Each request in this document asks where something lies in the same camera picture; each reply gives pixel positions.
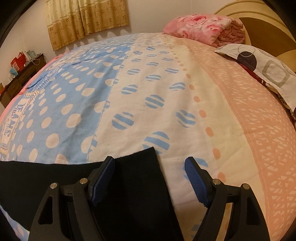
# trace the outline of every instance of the beige floral curtain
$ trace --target beige floral curtain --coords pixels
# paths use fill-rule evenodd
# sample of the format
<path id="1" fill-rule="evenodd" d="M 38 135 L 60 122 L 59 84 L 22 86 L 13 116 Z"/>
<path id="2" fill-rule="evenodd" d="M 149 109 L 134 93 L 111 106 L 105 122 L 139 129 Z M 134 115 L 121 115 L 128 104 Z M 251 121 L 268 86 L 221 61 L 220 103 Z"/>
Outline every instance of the beige floral curtain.
<path id="1" fill-rule="evenodd" d="M 94 32 L 128 25 L 125 0 L 46 0 L 53 50 Z"/>

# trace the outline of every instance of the red bag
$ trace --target red bag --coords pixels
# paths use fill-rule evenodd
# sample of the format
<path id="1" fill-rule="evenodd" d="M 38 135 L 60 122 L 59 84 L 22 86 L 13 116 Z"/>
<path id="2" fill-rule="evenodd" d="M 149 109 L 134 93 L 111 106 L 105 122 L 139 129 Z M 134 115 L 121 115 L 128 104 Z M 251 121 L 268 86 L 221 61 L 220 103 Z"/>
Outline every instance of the red bag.
<path id="1" fill-rule="evenodd" d="M 22 71 L 24 69 L 24 65 L 27 62 L 26 56 L 24 53 L 19 53 L 17 58 L 14 58 L 13 61 L 10 63 L 12 67 L 16 69 L 17 72 Z"/>

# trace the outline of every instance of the blue rubber pad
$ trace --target blue rubber pad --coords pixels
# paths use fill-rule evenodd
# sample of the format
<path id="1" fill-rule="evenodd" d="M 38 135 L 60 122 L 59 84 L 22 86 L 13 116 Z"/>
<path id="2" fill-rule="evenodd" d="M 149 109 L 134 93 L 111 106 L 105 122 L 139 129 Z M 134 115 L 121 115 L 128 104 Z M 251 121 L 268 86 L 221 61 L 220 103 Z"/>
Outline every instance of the blue rubber pad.
<path id="1" fill-rule="evenodd" d="M 103 169 L 101 175 L 99 176 L 97 182 L 93 187 L 93 195 L 91 197 L 91 201 L 96 206 L 99 202 L 102 201 L 107 186 L 113 176 L 115 170 L 115 160 L 112 158 L 108 164 Z"/>
<path id="2" fill-rule="evenodd" d="M 193 190 L 197 196 L 199 202 L 201 202 L 205 207 L 210 207 L 211 201 L 208 196 L 208 189 L 203 182 L 198 170 L 194 167 L 191 160 L 194 158 L 186 158 L 185 160 L 185 171 L 189 178 L 189 181 L 193 187 Z"/>

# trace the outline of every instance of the patterned pillowcase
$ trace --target patterned pillowcase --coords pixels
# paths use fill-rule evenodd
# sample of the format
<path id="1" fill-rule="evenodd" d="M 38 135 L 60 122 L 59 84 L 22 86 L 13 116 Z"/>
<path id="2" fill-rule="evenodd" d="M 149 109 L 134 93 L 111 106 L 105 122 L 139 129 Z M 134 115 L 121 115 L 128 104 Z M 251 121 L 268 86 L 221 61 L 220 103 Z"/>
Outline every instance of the patterned pillowcase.
<path id="1" fill-rule="evenodd" d="M 261 84 L 278 94 L 296 128 L 296 74 L 283 62 L 254 46 L 228 44 L 215 50 L 237 60 Z"/>

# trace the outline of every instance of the pink floral blanket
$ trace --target pink floral blanket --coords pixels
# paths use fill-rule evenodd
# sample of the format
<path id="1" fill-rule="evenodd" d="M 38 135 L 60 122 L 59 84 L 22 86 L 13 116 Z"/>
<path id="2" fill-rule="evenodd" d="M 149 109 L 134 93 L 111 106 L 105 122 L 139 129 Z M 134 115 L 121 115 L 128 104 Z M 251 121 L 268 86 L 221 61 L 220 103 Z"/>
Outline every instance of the pink floral blanket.
<path id="1" fill-rule="evenodd" d="M 231 43 L 243 43 L 245 36 L 240 19 L 227 16 L 190 15 L 178 17 L 163 29 L 165 34 L 197 40 L 216 48 Z"/>

